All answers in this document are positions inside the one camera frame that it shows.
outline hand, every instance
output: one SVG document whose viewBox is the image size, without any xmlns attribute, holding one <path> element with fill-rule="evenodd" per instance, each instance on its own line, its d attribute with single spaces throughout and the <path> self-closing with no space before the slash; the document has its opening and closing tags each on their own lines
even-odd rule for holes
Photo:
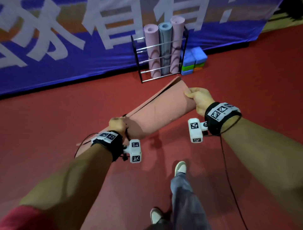
<svg viewBox="0 0 303 230">
<path fill-rule="evenodd" d="M 124 123 L 124 117 L 114 117 L 109 120 L 109 130 L 114 130 L 122 135 L 123 141 L 125 140 L 125 130 L 128 128 Z"/>
<path fill-rule="evenodd" d="M 197 113 L 201 116 L 204 116 L 206 109 L 215 102 L 207 89 L 189 88 L 184 94 L 187 97 L 194 99 L 197 104 Z"/>
</svg>

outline blue yoga block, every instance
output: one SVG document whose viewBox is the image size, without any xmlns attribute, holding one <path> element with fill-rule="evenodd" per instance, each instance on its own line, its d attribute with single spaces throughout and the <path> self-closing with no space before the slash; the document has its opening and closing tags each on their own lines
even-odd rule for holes
<svg viewBox="0 0 303 230">
<path fill-rule="evenodd" d="M 182 57 L 183 57 L 183 50 L 181 50 L 180 52 L 180 61 L 182 61 Z M 196 63 L 196 59 L 192 55 L 191 50 L 187 49 L 184 55 L 183 66 L 191 66 L 194 65 L 195 63 Z"/>
<path fill-rule="evenodd" d="M 193 54 L 194 58 L 196 59 L 196 65 L 206 62 L 207 55 L 203 52 L 201 47 L 195 47 L 191 49 L 191 53 Z"/>
<path fill-rule="evenodd" d="M 189 75 L 189 74 L 192 74 L 194 72 L 194 70 L 193 69 L 190 69 L 190 70 L 187 70 L 187 71 L 181 71 L 181 74 L 182 75 Z"/>
</svg>

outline black wrist strap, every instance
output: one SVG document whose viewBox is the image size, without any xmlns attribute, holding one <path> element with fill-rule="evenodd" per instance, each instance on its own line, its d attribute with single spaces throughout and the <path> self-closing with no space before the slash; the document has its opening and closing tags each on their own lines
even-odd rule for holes
<svg viewBox="0 0 303 230">
<path fill-rule="evenodd" d="M 222 125 L 233 116 L 242 117 L 237 107 L 228 103 L 214 102 L 205 111 L 204 118 L 207 122 L 209 132 L 212 135 L 220 135 Z"/>
<path fill-rule="evenodd" d="M 92 145 L 94 144 L 101 144 L 106 149 L 108 149 L 113 156 L 113 162 L 118 159 L 118 157 L 123 154 L 123 143 L 122 143 L 122 136 L 114 131 L 107 131 L 100 133 L 97 137 L 92 139 Z"/>
</svg>

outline pink yoga mat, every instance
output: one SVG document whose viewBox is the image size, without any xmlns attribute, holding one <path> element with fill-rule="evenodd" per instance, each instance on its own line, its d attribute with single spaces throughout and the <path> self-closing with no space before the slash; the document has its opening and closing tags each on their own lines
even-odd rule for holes
<svg viewBox="0 0 303 230">
<path fill-rule="evenodd" d="M 180 50 L 182 45 L 182 36 L 184 31 L 184 22 L 185 18 L 181 16 L 172 16 L 172 42 L 171 43 L 171 62 L 170 62 L 170 72 L 177 73 L 179 72 L 179 62 L 180 62 Z"/>
<path fill-rule="evenodd" d="M 184 95 L 188 89 L 180 77 L 175 78 L 162 90 L 148 99 L 146 102 L 128 113 L 125 123 L 128 125 L 127 133 L 130 139 L 142 139 L 165 125 L 173 122 L 196 107 L 193 99 Z M 77 153 L 79 156 L 87 150 L 91 143 L 86 140 Z"/>
<path fill-rule="evenodd" d="M 144 36 L 146 46 L 153 46 L 159 44 L 159 28 L 154 24 L 147 24 L 144 26 Z M 149 59 L 160 57 L 159 46 L 151 47 L 147 49 Z M 160 59 L 149 61 L 149 70 L 160 68 Z M 151 71 L 151 77 L 156 78 L 161 76 L 161 69 Z"/>
</svg>

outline shoe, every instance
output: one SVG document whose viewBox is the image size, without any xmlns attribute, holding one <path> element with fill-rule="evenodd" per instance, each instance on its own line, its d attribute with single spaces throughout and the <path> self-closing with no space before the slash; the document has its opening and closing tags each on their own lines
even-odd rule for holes
<svg viewBox="0 0 303 230">
<path fill-rule="evenodd" d="M 180 161 L 175 167 L 175 176 L 178 172 L 186 174 L 186 163 L 184 161 Z"/>
<path fill-rule="evenodd" d="M 163 218 L 163 212 L 158 208 L 152 208 L 151 210 L 151 223 L 154 225 Z"/>
</svg>

